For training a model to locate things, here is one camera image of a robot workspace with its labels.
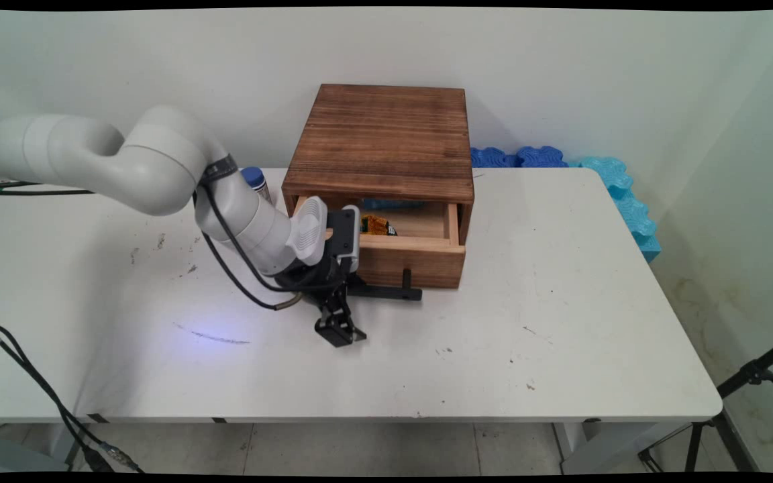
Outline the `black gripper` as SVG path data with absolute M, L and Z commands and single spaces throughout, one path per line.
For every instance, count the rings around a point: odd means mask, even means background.
M 319 305 L 328 294 L 327 290 L 313 290 L 313 286 L 335 285 L 344 280 L 355 284 L 357 274 L 346 267 L 344 261 L 321 259 L 315 266 L 308 266 L 300 260 L 277 274 L 277 285 L 281 288 L 304 288 L 303 303 Z M 341 294 L 333 294 L 319 306 L 320 316 L 314 330 L 334 347 L 351 345 L 354 341 L 367 339 L 367 333 L 359 330 L 352 318 L 348 305 L 348 287 L 343 285 Z

